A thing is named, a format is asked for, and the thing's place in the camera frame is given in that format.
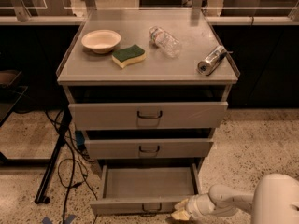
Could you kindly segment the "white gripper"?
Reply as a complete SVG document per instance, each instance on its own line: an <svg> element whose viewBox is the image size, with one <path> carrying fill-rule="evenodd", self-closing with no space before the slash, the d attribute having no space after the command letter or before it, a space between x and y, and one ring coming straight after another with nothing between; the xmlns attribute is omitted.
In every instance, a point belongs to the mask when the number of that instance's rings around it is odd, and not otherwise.
<svg viewBox="0 0 299 224"><path fill-rule="evenodd" d="M215 204L207 194L203 194L184 199L177 203L174 208L177 210L171 214L174 220L189 221L211 214L214 211Z"/></svg>

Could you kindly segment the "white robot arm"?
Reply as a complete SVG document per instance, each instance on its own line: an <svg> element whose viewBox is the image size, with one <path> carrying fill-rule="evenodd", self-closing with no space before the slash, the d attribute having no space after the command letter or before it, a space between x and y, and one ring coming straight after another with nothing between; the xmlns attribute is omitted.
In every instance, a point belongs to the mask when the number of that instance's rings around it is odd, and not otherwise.
<svg viewBox="0 0 299 224"><path fill-rule="evenodd" d="M183 221L207 215L229 217L238 210L250 214L250 224L299 224L299 181L288 175L266 175L254 193L213 185L208 193L177 203L171 217Z"/></svg>

